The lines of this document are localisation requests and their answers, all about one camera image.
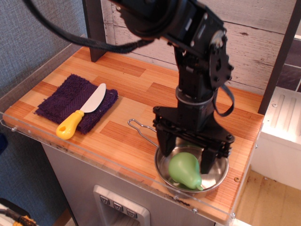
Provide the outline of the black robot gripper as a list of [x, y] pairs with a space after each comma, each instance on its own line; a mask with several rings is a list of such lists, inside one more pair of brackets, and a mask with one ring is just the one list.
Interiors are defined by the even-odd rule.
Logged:
[[214, 112], [217, 112], [215, 98], [198, 105], [179, 101], [176, 108], [156, 106], [153, 112], [159, 147], [164, 156], [173, 151], [177, 137], [204, 147], [200, 164], [202, 174], [209, 173], [216, 159], [230, 155], [234, 137], [214, 118]]

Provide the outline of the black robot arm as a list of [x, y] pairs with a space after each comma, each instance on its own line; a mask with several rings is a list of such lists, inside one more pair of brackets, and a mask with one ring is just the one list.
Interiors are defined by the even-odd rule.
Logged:
[[177, 107], [156, 106], [154, 126], [160, 151], [168, 156], [181, 138], [203, 148], [200, 169], [227, 157], [234, 137], [214, 119], [218, 89], [227, 94], [233, 67], [226, 53], [223, 21], [196, 0], [117, 0], [121, 17], [134, 35], [165, 39], [174, 47], [179, 70]]

